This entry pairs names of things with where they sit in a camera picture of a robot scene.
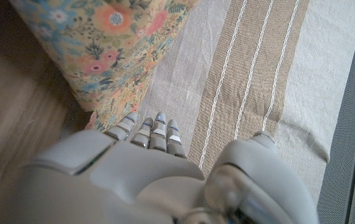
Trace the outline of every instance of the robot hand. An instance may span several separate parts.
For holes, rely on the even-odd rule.
[[[229,143],[206,180],[175,120],[130,113],[104,134],[81,131],[22,168],[0,201],[4,223],[318,223],[303,182],[265,132]]]

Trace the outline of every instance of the pink flower print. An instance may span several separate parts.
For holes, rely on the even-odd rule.
[[[138,112],[138,104],[137,103],[133,104],[133,109],[132,110],[133,110],[133,112],[136,112],[136,113]]]
[[[90,116],[89,122],[86,124],[85,129],[93,129],[96,121],[96,112],[93,112],[92,115]]]
[[[50,19],[54,19],[57,23],[62,23],[67,20],[67,14],[64,11],[61,11],[60,9],[56,9],[54,11],[50,12]]]
[[[106,62],[115,62],[117,56],[118,52],[116,50],[109,50],[102,55],[104,61]]]
[[[150,27],[147,29],[147,36],[150,36],[153,34],[153,32],[157,31],[159,28],[161,28],[164,25],[164,22],[168,16],[168,11],[167,10],[162,10],[159,12],[153,22],[151,23]]]
[[[107,64],[99,61],[93,61],[91,63],[86,64],[83,66],[83,71],[88,74],[99,74],[104,72],[108,68]]]
[[[137,37],[142,37],[142,36],[144,36],[144,33],[145,33],[146,31],[145,31],[145,29],[144,28],[137,28],[136,29],[136,36]]]

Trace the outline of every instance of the robotic finger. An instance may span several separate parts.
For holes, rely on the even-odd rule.
[[[312,223],[315,205],[265,132],[229,143],[206,179],[160,112],[130,142],[134,112],[36,155],[0,194],[4,223]]]

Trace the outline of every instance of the striped rug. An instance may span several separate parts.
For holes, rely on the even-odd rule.
[[[189,159],[208,175],[223,147],[275,133],[308,0],[232,0],[202,93]]]

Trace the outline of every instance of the orange flower print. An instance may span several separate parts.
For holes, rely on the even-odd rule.
[[[150,62],[149,64],[147,64],[146,71],[151,70],[154,67],[154,64],[154,62]]]
[[[153,22],[151,23],[150,27],[147,29],[146,35],[149,37],[153,32],[157,31],[159,28],[161,28],[164,25],[164,22],[168,16],[168,11],[167,10],[162,10],[159,12]]]
[[[102,55],[102,58],[104,59],[104,61],[110,63],[110,62],[115,62],[117,56],[118,56],[118,52],[116,50],[109,50]]]
[[[84,56],[78,58],[79,64],[88,63],[91,60],[92,60],[92,57],[90,55],[84,55]]]
[[[93,61],[83,66],[83,72],[85,72],[87,75],[93,75],[93,74],[102,73],[107,68],[108,68],[107,64],[99,61]]]
[[[95,13],[95,20],[100,23],[102,30],[112,34],[129,31],[132,17],[133,11],[118,3],[99,7]]]

